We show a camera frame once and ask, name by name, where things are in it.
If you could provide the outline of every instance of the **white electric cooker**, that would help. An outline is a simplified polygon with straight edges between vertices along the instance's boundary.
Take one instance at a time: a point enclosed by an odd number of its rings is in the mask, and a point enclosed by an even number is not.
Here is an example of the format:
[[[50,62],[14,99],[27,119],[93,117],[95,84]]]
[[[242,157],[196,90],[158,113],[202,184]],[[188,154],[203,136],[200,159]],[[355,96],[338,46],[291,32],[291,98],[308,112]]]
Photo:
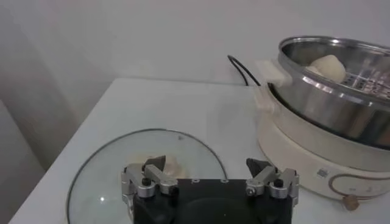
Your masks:
[[[258,143],[281,169],[292,167],[301,186],[337,200],[368,200],[390,191],[390,152],[334,135],[284,106],[272,85],[291,83],[277,60],[259,61],[262,83],[258,105]]]

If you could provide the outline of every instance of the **steamed bun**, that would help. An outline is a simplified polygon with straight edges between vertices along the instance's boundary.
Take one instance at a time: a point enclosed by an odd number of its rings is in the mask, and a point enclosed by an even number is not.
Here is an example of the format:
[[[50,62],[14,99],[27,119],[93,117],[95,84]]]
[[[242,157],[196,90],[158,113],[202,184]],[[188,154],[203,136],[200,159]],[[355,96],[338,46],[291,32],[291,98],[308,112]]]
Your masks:
[[[336,83],[341,83],[346,77],[344,65],[334,55],[318,58],[306,68]]]
[[[139,154],[133,155],[128,163],[145,163],[147,159],[154,158],[160,155],[148,155],[148,154]],[[174,178],[187,178],[188,174],[186,169],[177,162],[176,156],[174,155],[165,155],[165,167],[163,172],[170,177]]]

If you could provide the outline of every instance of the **white cooker base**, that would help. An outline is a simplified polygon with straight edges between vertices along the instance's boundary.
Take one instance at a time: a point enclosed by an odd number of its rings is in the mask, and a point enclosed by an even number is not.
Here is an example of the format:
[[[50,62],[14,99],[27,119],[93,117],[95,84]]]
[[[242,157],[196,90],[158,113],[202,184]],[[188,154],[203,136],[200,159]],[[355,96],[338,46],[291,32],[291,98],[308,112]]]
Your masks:
[[[304,135],[307,130],[296,131]],[[297,170],[303,187],[326,197],[370,199],[390,190],[390,172],[368,172],[323,159],[289,139],[275,125],[272,113],[260,115],[258,142],[272,164],[281,170]]]

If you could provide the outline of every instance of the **screw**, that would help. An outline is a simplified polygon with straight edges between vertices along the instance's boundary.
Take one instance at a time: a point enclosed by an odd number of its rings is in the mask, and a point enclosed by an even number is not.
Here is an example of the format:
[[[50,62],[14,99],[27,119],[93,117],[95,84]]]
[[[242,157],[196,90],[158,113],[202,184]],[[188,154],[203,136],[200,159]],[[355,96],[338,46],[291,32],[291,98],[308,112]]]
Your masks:
[[[274,186],[275,186],[275,187],[278,187],[278,188],[283,187],[283,180],[282,180],[282,179],[276,179],[276,180],[274,180]]]
[[[142,178],[142,185],[143,186],[150,186],[152,184],[152,180],[149,178]]]
[[[256,194],[256,190],[252,187],[247,187],[246,188],[246,195],[248,196],[254,196]]]

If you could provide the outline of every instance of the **metal rim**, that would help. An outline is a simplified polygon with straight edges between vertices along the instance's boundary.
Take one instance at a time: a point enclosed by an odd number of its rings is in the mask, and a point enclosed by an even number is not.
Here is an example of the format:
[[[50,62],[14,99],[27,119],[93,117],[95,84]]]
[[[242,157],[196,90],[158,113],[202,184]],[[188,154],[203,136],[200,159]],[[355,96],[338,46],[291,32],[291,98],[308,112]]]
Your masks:
[[[332,43],[335,45],[340,44],[343,46],[359,46],[364,49],[370,49],[372,51],[378,51],[390,55],[389,47],[358,41],[358,40],[346,39],[346,38],[336,38],[336,37],[326,37],[326,36],[297,36],[297,37],[286,38],[280,42],[278,59],[281,62],[281,65],[287,64],[291,69],[301,74],[303,76],[302,79],[307,84],[312,85],[322,91],[325,91],[328,94],[332,94],[358,104],[362,104],[365,106],[378,108],[379,110],[385,110],[390,112],[390,100],[371,96],[357,89],[335,83],[329,79],[316,75],[315,73],[307,69],[304,69],[301,65],[292,61],[282,51],[282,49],[288,44],[310,42],[310,41],[317,41],[320,43]]]
[[[226,174],[226,170],[225,170],[225,167],[221,161],[221,159],[219,158],[219,156],[214,152],[214,150],[212,148],[210,148],[208,145],[206,145],[204,142],[202,142],[200,139],[198,139],[197,137],[193,136],[193,135],[190,135],[188,133],[185,133],[185,132],[182,132],[182,131],[177,131],[177,130],[171,130],[171,129],[165,129],[165,128],[148,128],[148,129],[142,129],[142,130],[138,130],[138,131],[133,131],[133,132],[130,132],[130,133],[126,133],[124,135],[121,135],[115,139],[112,139],[111,141],[105,143],[104,145],[102,145],[100,148],[98,148],[94,153],[92,153],[92,155],[90,155],[90,157],[88,157],[87,160],[85,160],[85,162],[81,165],[80,169],[77,171],[76,175],[74,176],[72,182],[71,182],[71,186],[69,187],[69,190],[68,190],[68,193],[66,195],[66,204],[65,204],[65,213],[66,213],[66,223],[67,224],[71,224],[70,221],[69,221],[69,203],[70,203],[70,195],[72,193],[72,190],[73,190],[73,186],[74,186],[74,183],[76,182],[77,180],[77,177],[79,177],[81,171],[83,171],[84,167],[88,164],[88,162],[96,155],[98,154],[102,149],[104,149],[106,146],[108,146],[109,144],[119,140],[119,139],[122,139],[122,138],[125,138],[126,136],[129,136],[129,135],[133,135],[133,134],[137,134],[137,133],[141,133],[141,132],[147,132],[147,131],[167,131],[167,132],[172,132],[172,133],[179,133],[181,135],[185,135],[187,137],[190,137],[190,138],[193,138],[194,140],[196,140],[197,142],[201,143],[206,149],[208,149],[212,154],[213,156],[217,159],[219,165],[221,166],[221,169],[222,169],[222,172],[224,173],[224,178],[227,179],[227,174]]]
[[[344,134],[339,133],[337,131],[334,131],[331,128],[328,128],[328,127],[322,125],[321,123],[308,118],[304,114],[302,114],[299,111],[295,110],[287,101],[285,101],[279,95],[279,93],[277,92],[277,90],[273,86],[273,84],[268,83],[268,88],[270,89],[270,91],[271,91],[272,95],[275,97],[275,99],[278,100],[284,107],[286,107],[289,111],[293,112],[296,116],[300,117],[301,119],[311,123],[312,125],[314,125],[316,127],[319,127],[319,128],[321,128],[321,129],[323,129],[323,130],[325,130],[325,131],[327,131],[327,132],[329,132],[329,133],[331,133],[333,135],[345,138],[345,139],[347,139],[349,141],[353,141],[353,142],[356,142],[356,143],[359,143],[359,144],[362,144],[362,145],[373,147],[372,150],[380,150],[380,151],[384,151],[384,152],[389,152],[390,151],[390,146],[378,145],[378,144],[368,144],[368,143],[366,143],[364,141],[360,141],[359,139],[351,138],[350,136],[347,136],[347,135],[344,135]]]

